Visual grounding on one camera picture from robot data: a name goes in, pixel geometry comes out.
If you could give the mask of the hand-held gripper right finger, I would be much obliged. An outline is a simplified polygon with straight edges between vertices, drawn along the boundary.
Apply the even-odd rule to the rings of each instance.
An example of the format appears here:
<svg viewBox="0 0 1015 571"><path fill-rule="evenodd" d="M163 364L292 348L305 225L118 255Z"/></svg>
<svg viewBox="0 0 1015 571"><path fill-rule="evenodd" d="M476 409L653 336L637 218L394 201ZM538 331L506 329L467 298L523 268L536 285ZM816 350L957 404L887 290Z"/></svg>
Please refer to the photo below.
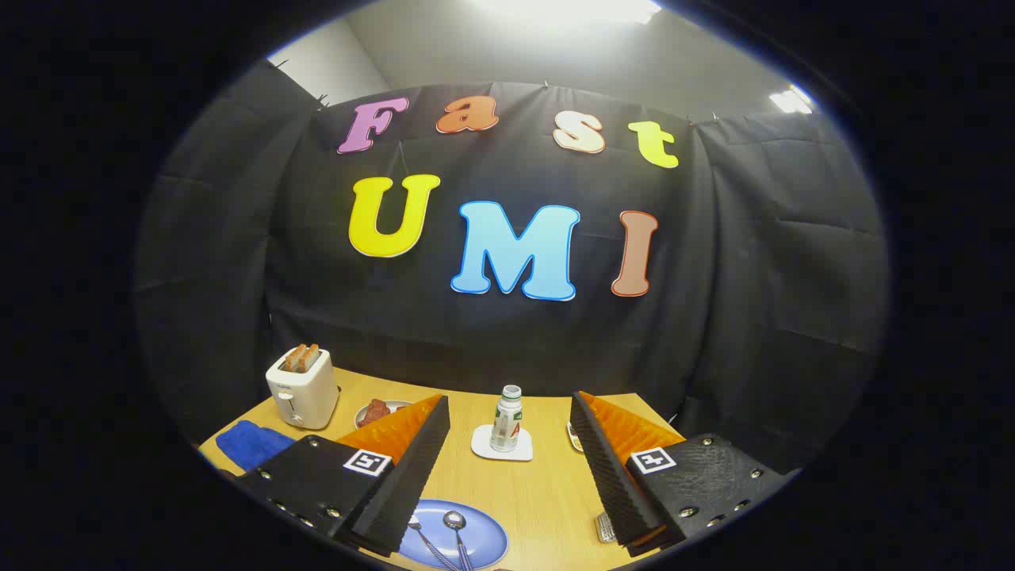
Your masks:
<svg viewBox="0 0 1015 571"><path fill-rule="evenodd" d="M752 458L717 434L680 437L584 391L573 394L569 422L616 541L631 556L699 542L798 474Z"/></svg>

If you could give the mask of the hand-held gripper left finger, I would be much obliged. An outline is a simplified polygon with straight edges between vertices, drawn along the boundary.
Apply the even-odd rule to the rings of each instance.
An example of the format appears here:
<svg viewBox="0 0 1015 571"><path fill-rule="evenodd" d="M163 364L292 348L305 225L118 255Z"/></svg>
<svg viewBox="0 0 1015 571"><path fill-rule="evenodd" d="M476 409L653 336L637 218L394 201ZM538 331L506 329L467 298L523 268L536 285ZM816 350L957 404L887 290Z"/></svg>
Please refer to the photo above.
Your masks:
<svg viewBox="0 0 1015 571"><path fill-rule="evenodd" d="M326 541L398 552L450 430L435 394L339 439L304 436L244 471L239 487Z"/></svg>

